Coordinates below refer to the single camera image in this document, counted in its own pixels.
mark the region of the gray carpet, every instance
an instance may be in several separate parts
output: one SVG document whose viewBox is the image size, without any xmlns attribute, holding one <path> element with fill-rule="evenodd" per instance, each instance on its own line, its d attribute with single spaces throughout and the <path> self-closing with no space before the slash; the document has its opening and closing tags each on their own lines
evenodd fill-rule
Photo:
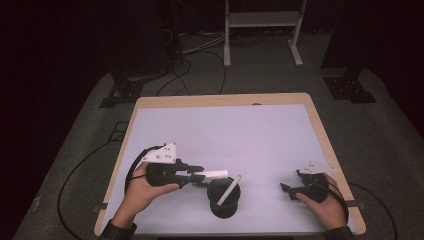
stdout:
<svg viewBox="0 0 424 240">
<path fill-rule="evenodd" d="M 393 215 L 399 239 L 424 236 L 424 142 L 388 94 L 384 83 L 368 70 L 359 81 L 377 103 L 352 104 L 335 101 L 323 77 L 340 76 L 344 69 L 321 70 L 330 35 L 299 37 L 298 48 L 304 61 L 294 65 L 287 46 L 289 36 L 262 37 L 249 47 L 233 47 L 232 66 L 226 71 L 222 94 L 306 92 L 311 95 L 340 165 L 350 182 L 360 184 L 379 196 Z M 186 36 L 183 47 L 190 49 L 210 38 Z M 208 49 L 222 56 L 221 46 Z M 219 94 L 224 69 L 218 57 L 210 53 L 187 56 L 190 71 L 166 86 L 160 95 Z M 187 65 L 177 66 L 182 74 Z M 142 96 L 154 96 L 169 80 L 145 85 Z M 129 121 L 133 104 L 99 108 L 113 81 L 109 75 L 99 80 L 64 142 L 45 178 L 38 196 L 39 205 L 29 209 L 15 239 L 74 239 L 59 221 L 57 198 L 67 176 L 96 148 L 108 142 L 119 121 Z M 110 175 L 120 149 L 120 142 L 110 142 L 80 165 L 69 179 L 61 198 L 66 224 L 83 239 L 96 239 L 93 233 L 97 208 L 103 201 Z M 358 239 L 393 239 L 393 228 L 384 209 L 363 190 L 351 187 L 362 205 L 367 231 Z M 304 236 L 295 239 L 321 239 Z"/>
</svg>

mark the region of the white rod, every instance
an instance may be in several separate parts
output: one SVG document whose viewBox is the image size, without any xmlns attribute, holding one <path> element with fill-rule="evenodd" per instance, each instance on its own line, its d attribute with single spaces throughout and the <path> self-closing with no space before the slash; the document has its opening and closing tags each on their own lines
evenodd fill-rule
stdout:
<svg viewBox="0 0 424 240">
<path fill-rule="evenodd" d="M 233 191 L 233 189 L 236 187 L 237 183 L 241 180 L 241 174 L 237 175 L 236 179 L 231 183 L 231 185 L 228 187 L 227 191 L 222 195 L 221 199 L 219 199 L 217 205 L 221 206 L 222 203 L 224 203 L 225 199 L 227 199 L 228 195 Z"/>
</svg>

